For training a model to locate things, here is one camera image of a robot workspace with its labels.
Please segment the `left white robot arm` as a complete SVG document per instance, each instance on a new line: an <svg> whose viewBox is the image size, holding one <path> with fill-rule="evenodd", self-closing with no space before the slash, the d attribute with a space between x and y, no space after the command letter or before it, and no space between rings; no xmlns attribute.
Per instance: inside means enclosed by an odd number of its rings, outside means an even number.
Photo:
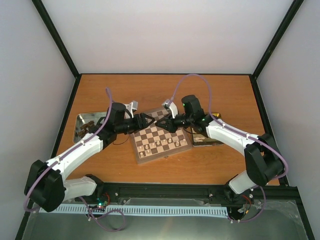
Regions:
<svg viewBox="0 0 320 240"><path fill-rule="evenodd" d="M132 134L149 127L155 118L146 113L132 114L128 118L128 106L112 103L103 120L91 126L88 133L65 152L45 162L35 161L29 170L23 207L33 201L46 212L52 212L69 199L88 196L92 201L103 198L104 188L94 176L69 180L68 176L86 160L112 144L119 134Z"/></svg>

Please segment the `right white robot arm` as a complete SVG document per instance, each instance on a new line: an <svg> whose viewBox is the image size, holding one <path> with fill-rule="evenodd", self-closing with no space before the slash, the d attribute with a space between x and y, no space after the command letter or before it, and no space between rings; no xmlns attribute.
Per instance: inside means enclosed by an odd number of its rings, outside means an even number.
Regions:
<svg viewBox="0 0 320 240"><path fill-rule="evenodd" d="M173 100L167 99L162 105L168 114L157 120L156 126L170 133L178 128L192 128L197 134L222 142L244 156L245 171L223 186L222 192L228 202L235 202L239 195L253 187L263 187L270 180L282 177L286 164L271 135L250 134L205 113L195 95L187 95L181 102L182 114Z"/></svg>

